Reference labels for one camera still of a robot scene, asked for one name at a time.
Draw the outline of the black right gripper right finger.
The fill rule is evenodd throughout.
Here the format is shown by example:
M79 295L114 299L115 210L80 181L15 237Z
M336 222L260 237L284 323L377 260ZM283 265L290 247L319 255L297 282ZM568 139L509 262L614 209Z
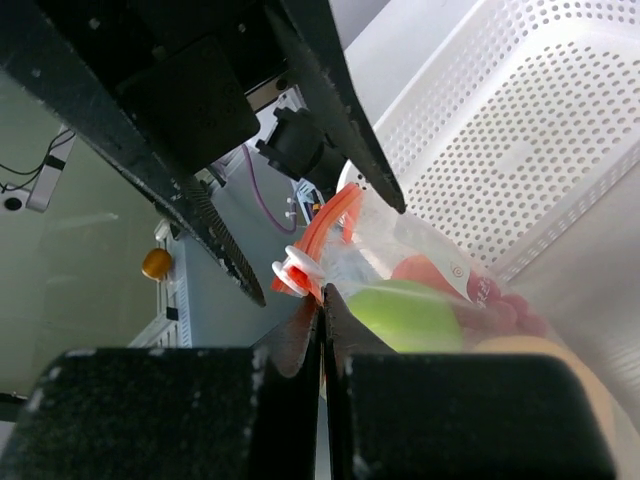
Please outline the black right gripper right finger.
M399 354L324 290L336 479L611 479L587 392L544 354Z

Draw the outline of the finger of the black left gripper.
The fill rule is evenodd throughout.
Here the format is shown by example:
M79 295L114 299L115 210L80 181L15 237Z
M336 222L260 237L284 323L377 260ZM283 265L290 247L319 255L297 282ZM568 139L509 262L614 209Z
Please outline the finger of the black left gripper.
M36 2L2 2L1 68L265 306L256 274L201 183L144 136Z
M330 4L267 1L264 10L313 119L379 196L403 214L401 187L356 95Z

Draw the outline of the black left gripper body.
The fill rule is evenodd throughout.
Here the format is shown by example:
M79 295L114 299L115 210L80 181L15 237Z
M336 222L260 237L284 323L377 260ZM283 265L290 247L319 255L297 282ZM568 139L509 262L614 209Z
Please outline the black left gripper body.
M44 11L189 173L258 133L248 97L286 71L261 1L47 1Z

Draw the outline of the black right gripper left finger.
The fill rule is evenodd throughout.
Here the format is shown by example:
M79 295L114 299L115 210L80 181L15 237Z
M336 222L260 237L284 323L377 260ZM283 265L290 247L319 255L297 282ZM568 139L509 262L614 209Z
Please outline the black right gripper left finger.
M254 345L77 349L43 372L1 456L5 479L310 479L319 309Z

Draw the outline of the green apple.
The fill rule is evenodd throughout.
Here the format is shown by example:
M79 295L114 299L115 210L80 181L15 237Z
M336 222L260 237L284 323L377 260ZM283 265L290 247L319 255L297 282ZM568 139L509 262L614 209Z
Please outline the green apple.
M450 301L423 284L382 280L351 295L346 305L352 315L397 352L463 349L462 328Z

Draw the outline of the clear orange zip bag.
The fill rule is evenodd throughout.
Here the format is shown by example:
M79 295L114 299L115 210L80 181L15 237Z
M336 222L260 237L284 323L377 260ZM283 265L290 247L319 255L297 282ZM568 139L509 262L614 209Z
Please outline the clear orange zip bag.
M639 476L639 433L549 322L459 246L373 190L344 185L272 264L273 290L322 298L333 284L352 314L399 353L548 354L586 390L624 479Z

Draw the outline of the red grape bunch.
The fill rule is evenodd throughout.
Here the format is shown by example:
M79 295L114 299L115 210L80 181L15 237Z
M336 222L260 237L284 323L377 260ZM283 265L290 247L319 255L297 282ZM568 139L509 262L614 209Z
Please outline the red grape bunch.
M467 294L471 303L454 307L456 319L466 334L476 338L547 336L547 321L531 310L529 302L519 294L503 293L492 279L469 278Z

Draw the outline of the orange peach with leaf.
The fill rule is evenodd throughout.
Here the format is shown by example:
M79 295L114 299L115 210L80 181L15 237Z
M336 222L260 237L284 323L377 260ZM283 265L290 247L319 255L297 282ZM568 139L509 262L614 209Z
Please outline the orange peach with leaf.
M616 447L613 397L593 371L570 350L546 338L526 335L483 340L473 350L478 353L544 354L564 361L581 381L609 445Z

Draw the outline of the pink peach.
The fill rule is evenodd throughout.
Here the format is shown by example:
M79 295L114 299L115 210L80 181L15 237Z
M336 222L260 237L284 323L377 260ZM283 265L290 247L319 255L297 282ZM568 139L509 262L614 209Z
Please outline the pink peach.
M469 264L461 258L437 256L432 262L425 255L413 255L393 269L391 278L417 282L452 297L470 300L468 281L471 272Z

